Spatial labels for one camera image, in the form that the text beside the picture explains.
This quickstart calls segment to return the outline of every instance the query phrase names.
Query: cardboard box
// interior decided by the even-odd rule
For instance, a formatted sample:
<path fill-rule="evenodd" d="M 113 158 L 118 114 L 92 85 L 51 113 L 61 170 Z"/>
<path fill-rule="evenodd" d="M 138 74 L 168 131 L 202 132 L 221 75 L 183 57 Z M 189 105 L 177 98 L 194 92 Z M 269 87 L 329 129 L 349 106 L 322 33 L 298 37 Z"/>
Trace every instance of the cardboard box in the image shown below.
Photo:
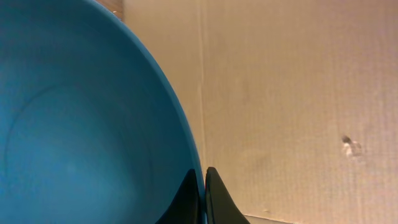
<path fill-rule="evenodd" d="M 398 1 L 125 0 L 124 15 L 244 214 L 398 223 Z"/>
<path fill-rule="evenodd" d="M 96 0 L 113 12 L 120 20 L 123 20 L 123 0 Z"/>

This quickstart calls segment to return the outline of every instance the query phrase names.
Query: stain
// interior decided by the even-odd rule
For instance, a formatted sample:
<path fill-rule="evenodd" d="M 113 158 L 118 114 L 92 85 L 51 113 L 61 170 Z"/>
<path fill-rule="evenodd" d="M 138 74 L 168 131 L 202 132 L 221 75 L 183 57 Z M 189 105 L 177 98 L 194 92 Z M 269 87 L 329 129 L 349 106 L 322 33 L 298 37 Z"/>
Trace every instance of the stain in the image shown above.
<path fill-rule="evenodd" d="M 358 143 L 357 141 L 353 141 L 347 135 L 342 135 L 341 141 L 343 142 L 342 150 L 348 159 L 355 162 L 364 162 L 364 150 L 360 143 Z"/>

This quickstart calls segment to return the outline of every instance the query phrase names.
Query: brown cardboard surface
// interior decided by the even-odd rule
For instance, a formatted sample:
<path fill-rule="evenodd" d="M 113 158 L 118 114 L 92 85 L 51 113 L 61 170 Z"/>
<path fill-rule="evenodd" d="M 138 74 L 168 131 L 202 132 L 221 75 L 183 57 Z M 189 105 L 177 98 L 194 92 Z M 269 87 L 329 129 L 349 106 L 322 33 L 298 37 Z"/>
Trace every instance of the brown cardboard surface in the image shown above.
<path fill-rule="evenodd" d="M 123 0 L 96 0 L 123 20 Z"/>
<path fill-rule="evenodd" d="M 218 169 L 244 214 L 398 223 L 397 1 L 124 7 L 180 98 L 203 169 Z M 342 134 L 360 159 L 342 152 Z"/>
<path fill-rule="evenodd" d="M 289 224 L 286 222 L 278 222 L 278 221 L 268 220 L 265 218 L 258 218 L 258 217 L 246 216 L 246 219 L 250 222 L 250 224 Z"/>

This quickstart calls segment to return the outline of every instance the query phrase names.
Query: black plastic piece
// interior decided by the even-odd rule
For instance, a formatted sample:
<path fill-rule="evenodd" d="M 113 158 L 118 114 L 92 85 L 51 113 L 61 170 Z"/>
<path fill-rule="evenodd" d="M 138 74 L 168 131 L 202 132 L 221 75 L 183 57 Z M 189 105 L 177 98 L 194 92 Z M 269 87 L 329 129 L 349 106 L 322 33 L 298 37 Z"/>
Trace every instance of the black plastic piece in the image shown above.
<path fill-rule="evenodd" d="M 170 207 L 156 224 L 202 224 L 197 176 L 194 169 L 185 175 Z"/>
<path fill-rule="evenodd" d="M 206 174 L 206 212 L 208 224 L 250 224 L 236 207 L 214 167 Z"/>

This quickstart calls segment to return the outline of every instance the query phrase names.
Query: blue bowl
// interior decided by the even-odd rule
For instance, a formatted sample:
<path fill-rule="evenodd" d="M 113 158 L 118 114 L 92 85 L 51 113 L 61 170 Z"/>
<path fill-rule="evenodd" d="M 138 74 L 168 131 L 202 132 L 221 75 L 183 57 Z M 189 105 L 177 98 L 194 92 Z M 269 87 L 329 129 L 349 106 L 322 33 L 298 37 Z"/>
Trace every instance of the blue bowl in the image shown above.
<path fill-rule="evenodd" d="M 170 84 L 94 1 L 0 1 L 0 85 L 0 223 L 153 224 L 189 169 L 204 194 Z"/>

